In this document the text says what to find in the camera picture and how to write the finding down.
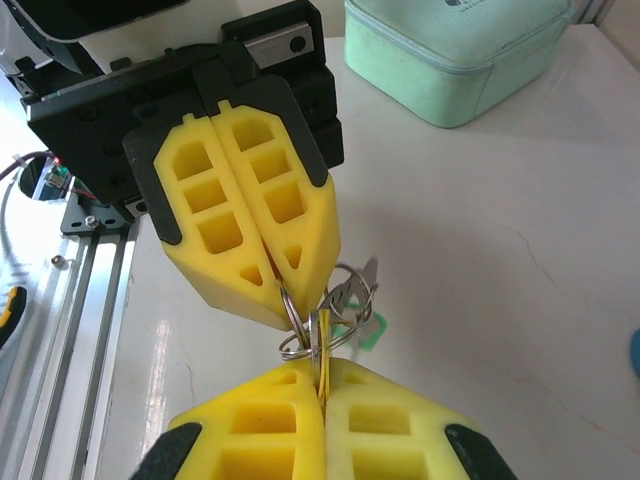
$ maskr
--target yellow tag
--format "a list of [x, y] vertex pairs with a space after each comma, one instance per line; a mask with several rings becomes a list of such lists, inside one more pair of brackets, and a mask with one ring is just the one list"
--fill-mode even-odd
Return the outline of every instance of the yellow tag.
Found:
[[329, 342], [331, 341], [331, 312], [329, 310], [320, 310], [320, 385], [318, 387], [318, 400], [322, 406], [322, 411], [327, 405], [329, 398], [329, 362], [331, 358], [331, 350]]
[[2, 312], [2, 316], [0, 317], [0, 328], [4, 327], [9, 321], [9, 318], [11, 318], [11, 313], [12, 313], [11, 302], [13, 302], [13, 299], [16, 298], [17, 295], [18, 295], [18, 288], [13, 287], [9, 292], [9, 299], [7, 300], [7, 306], [4, 307], [4, 312]]

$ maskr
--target red wire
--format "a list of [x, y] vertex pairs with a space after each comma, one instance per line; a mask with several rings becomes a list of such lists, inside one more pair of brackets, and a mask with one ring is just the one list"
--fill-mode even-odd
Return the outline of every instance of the red wire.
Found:
[[87, 192], [85, 190], [82, 190], [80, 188], [72, 188], [72, 189], [70, 189], [68, 191], [70, 191], [71, 193], [78, 194], [78, 195], [84, 195], [85, 197], [89, 197], [89, 198], [91, 198], [93, 200], [97, 199], [97, 197], [94, 194], [89, 193], [89, 192]]

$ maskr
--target rectangular cutout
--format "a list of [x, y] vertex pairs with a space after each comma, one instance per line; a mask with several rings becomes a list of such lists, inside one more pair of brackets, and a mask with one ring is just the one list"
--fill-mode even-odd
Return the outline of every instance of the rectangular cutout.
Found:
[[282, 148], [260, 155], [251, 162], [251, 167], [260, 183], [279, 177], [291, 170], [287, 155]]
[[411, 435], [409, 414], [397, 405], [353, 405], [349, 410], [349, 431]]
[[210, 480], [291, 480], [295, 458], [294, 448], [226, 448]]
[[300, 245], [290, 245], [284, 250], [284, 256], [287, 258], [287, 262], [294, 270], [297, 270], [300, 266], [300, 259], [302, 258], [302, 247]]
[[184, 196], [193, 213], [202, 212], [227, 201], [222, 185], [220, 185], [220, 180], [217, 178], [185, 189]]
[[281, 185], [264, 195], [271, 216], [278, 223], [287, 223], [307, 211], [307, 205], [300, 195], [297, 183]]
[[240, 406], [231, 433], [295, 433], [296, 410], [286, 403], [248, 403]]
[[260, 275], [260, 269], [257, 265], [251, 265], [249, 267], [240, 270], [240, 276], [246, 281], [253, 283], [254, 285], [261, 287], [264, 281], [262, 275]]
[[261, 120], [247, 119], [233, 126], [233, 136], [241, 152], [273, 140], [268, 124]]
[[198, 230], [205, 248], [214, 255], [239, 247], [244, 240], [233, 212], [223, 213], [200, 223]]
[[178, 180], [193, 177], [212, 168], [207, 149], [204, 148], [204, 143], [199, 141], [180, 147], [173, 159], [173, 171]]
[[276, 383], [278, 385], [293, 385], [298, 381], [298, 374], [296, 372], [287, 372], [278, 379]]
[[358, 449], [351, 458], [354, 480], [427, 480], [422, 452]]

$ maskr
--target container lid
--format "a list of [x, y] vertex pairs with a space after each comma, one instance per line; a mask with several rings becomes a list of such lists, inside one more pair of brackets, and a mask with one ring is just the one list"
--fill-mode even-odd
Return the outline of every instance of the container lid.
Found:
[[463, 68], [479, 66], [574, 11], [572, 0], [346, 0], [346, 5], [350, 14], [406, 47]]

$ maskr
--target yellow tool handle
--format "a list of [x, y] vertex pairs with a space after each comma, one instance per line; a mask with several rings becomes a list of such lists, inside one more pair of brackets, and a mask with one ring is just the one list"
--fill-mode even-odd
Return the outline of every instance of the yellow tool handle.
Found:
[[7, 343], [15, 331], [24, 309], [27, 306], [27, 290], [24, 287], [13, 287], [9, 292], [7, 306], [0, 317], [0, 348]]

